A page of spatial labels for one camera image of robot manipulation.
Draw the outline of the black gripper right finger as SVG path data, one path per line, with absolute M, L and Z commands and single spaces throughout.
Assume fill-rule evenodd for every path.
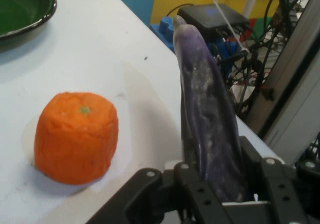
M 263 158 L 245 136 L 240 139 L 249 191 L 266 201 L 273 224 L 318 224 L 320 222 L 320 174 Z

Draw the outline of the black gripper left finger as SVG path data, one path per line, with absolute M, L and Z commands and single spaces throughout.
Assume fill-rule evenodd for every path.
M 176 211 L 181 224 L 231 224 L 232 218 L 193 165 L 137 171 L 89 224 L 160 224 Z

